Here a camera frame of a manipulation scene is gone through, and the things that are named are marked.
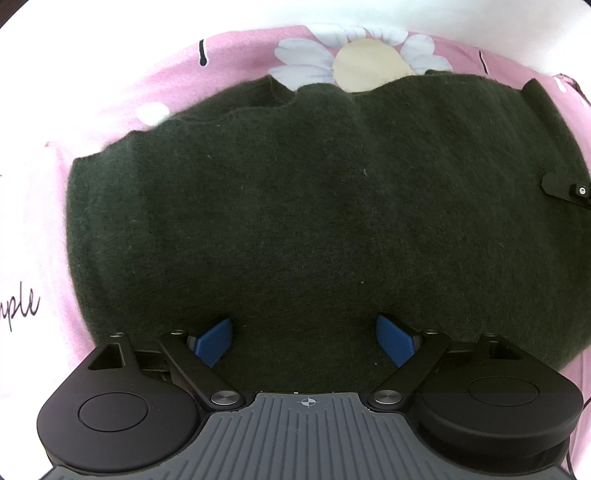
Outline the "black knit sweater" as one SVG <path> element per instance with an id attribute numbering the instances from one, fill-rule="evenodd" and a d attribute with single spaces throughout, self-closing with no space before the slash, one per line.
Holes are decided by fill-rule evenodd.
<path id="1" fill-rule="evenodd" d="M 590 343 L 590 213 L 550 172 L 589 178 L 537 81 L 265 77 L 75 160 L 69 269 L 95 342 L 230 319 L 215 369 L 242 391 L 376 387 L 379 316 L 562 369 Z"/>

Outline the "pink floral bed sheet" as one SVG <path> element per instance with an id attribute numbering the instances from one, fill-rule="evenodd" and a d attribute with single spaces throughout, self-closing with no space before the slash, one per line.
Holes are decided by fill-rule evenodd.
<path id="1" fill-rule="evenodd" d="M 242 83 L 270 77 L 290 91 L 330 84 L 367 93 L 430 73 L 480 76 L 519 89 L 539 82 L 570 129 L 590 178 L 590 106 L 576 83 L 439 36 L 398 28 L 297 26 L 226 33 L 134 84 L 35 66 L 34 87 L 1 89 L 1 396 L 43 401 L 100 343 L 90 335 L 68 262 L 66 200 L 75 160 Z M 590 389 L 590 343 L 562 369 Z"/>

